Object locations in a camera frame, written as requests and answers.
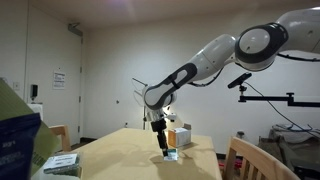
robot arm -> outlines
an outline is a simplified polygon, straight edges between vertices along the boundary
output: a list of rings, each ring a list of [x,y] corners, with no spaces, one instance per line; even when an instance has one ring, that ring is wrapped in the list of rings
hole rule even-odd
[[[142,95],[149,111],[151,126],[158,132],[163,155],[167,155],[166,129],[161,109],[176,100],[175,91],[187,83],[205,79],[229,63],[249,71],[261,71],[272,65],[279,52],[313,52],[320,42],[320,8],[291,11],[275,23],[249,28],[239,37],[221,35],[207,44],[185,65]]]

wooden table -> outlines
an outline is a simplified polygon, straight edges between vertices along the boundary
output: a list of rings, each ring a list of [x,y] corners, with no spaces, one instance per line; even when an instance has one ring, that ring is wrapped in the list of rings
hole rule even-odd
[[[178,148],[178,161],[163,161],[157,134],[120,129],[75,151],[82,152],[81,179],[221,179],[211,137],[195,136]]]

metal arm mount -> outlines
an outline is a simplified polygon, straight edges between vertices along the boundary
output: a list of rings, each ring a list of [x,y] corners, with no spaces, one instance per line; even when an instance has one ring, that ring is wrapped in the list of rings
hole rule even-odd
[[[294,102],[293,92],[288,92],[288,96],[244,96],[243,92],[246,91],[246,87],[240,85],[239,91],[241,92],[238,102],[246,101],[287,101],[288,106],[299,107],[320,107],[320,102]]]

white box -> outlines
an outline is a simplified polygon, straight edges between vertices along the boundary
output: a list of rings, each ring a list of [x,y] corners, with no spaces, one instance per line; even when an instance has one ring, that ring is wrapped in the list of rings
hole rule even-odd
[[[168,131],[168,144],[172,147],[180,147],[191,143],[191,125],[184,124],[181,128]]]

black cable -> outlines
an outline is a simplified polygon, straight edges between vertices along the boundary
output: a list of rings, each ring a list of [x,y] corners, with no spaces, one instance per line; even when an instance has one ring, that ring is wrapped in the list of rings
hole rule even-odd
[[[262,93],[260,93],[258,90],[256,90],[251,84],[249,84],[249,83],[247,83],[247,82],[244,82],[244,83],[246,83],[248,86],[250,86],[253,90],[255,90],[255,91],[256,91],[258,94],[260,94],[262,97],[264,97],[264,95],[263,95]],[[291,121],[291,120],[290,120],[289,118],[287,118],[285,115],[283,115],[282,113],[280,113],[280,112],[277,110],[277,108],[275,108],[270,101],[267,101],[267,102],[270,104],[270,106],[271,106],[278,114],[280,114],[280,115],[281,115],[283,118],[285,118],[287,121],[289,121],[290,123],[292,123],[292,124],[294,124],[295,126],[297,126],[298,128],[300,128],[303,132],[306,132],[306,133],[314,136],[315,138],[320,139],[318,136],[310,133],[309,131],[306,131],[305,129],[303,129],[302,127],[300,127],[298,124],[296,124],[295,122]]]
[[[295,60],[295,61],[307,61],[307,62],[320,62],[320,59],[317,58],[313,58],[313,59],[306,59],[306,58],[301,58],[301,57],[295,57],[295,56],[290,56],[289,54],[284,55],[284,54],[277,54],[280,57],[286,58],[286,59],[291,59],[291,60]]]
[[[220,75],[220,73],[222,72],[222,70],[223,70],[223,68],[220,69],[220,71],[218,72],[218,74],[217,74],[215,77],[213,77],[213,79],[212,79],[211,81],[209,81],[208,83],[206,83],[206,84],[196,84],[196,83],[194,83],[194,82],[190,82],[190,83],[188,83],[188,84],[189,84],[189,85],[192,85],[192,86],[195,86],[195,87],[206,87],[206,86],[210,85],[211,83],[213,83],[213,81],[215,81],[215,80],[219,77],[219,75]]]

